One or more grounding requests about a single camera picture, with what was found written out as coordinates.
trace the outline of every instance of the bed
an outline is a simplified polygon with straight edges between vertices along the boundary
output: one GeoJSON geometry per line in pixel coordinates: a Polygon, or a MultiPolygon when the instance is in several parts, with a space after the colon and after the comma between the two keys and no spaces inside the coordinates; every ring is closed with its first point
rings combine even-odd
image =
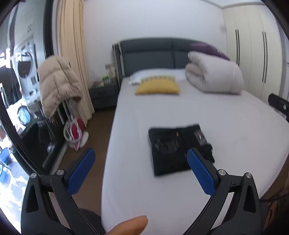
{"type": "MultiPolygon", "coordinates": [[[[145,68],[184,68],[189,44],[178,38],[142,38],[113,46],[121,90],[103,177],[101,217],[106,231],[146,215],[143,234],[183,234],[209,196],[192,171],[160,177],[153,173],[148,129],[199,123],[213,146],[214,166],[232,175],[252,173],[261,197],[279,174],[289,153],[289,124],[274,109],[246,91],[206,94],[188,81],[179,96],[135,96],[132,73],[145,68]]],[[[232,194],[218,217],[219,225],[232,194]]]]}

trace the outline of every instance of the mattress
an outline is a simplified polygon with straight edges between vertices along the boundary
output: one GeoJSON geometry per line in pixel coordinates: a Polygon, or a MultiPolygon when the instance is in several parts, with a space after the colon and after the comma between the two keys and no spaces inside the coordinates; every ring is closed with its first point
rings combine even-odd
{"type": "MultiPolygon", "coordinates": [[[[136,216],[149,223],[143,235],[183,234],[209,195],[189,170],[155,177],[148,129],[199,123],[213,146],[214,166],[231,175],[252,173],[261,197],[274,182],[289,153],[289,123],[246,91],[207,94],[188,81],[176,95],[134,94],[122,82],[103,177],[101,218],[106,231],[136,216]]],[[[232,193],[215,222],[219,225],[232,193]]]]}

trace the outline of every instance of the gray upholstered headboard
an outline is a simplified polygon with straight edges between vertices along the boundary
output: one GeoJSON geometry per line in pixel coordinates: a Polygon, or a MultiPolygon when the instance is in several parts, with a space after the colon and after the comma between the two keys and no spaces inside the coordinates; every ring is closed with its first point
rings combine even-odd
{"type": "Polygon", "coordinates": [[[182,38],[139,38],[120,41],[112,46],[116,73],[123,77],[141,69],[183,69],[189,63],[190,44],[197,41],[182,38]]]}

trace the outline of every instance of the white wardrobe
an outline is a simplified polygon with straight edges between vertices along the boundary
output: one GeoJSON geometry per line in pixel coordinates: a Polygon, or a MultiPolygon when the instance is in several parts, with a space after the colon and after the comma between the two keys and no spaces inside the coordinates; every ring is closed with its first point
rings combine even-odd
{"type": "Polygon", "coordinates": [[[243,5],[223,9],[227,55],[243,74],[244,89],[268,103],[279,94],[282,48],[275,17],[265,5],[243,5]]]}

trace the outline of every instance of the blue chair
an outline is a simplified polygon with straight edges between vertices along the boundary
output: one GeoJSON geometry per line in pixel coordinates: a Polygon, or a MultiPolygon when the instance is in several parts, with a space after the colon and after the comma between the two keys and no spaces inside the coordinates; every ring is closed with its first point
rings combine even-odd
{"type": "Polygon", "coordinates": [[[10,182],[10,177],[8,174],[8,169],[4,168],[2,165],[0,165],[0,183],[2,185],[7,184],[10,182]]]}
{"type": "Polygon", "coordinates": [[[2,150],[2,152],[0,153],[0,162],[1,163],[5,163],[8,164],[8,161],[10,159],[10,152],[8,148],[5,148],[2,150]]]}

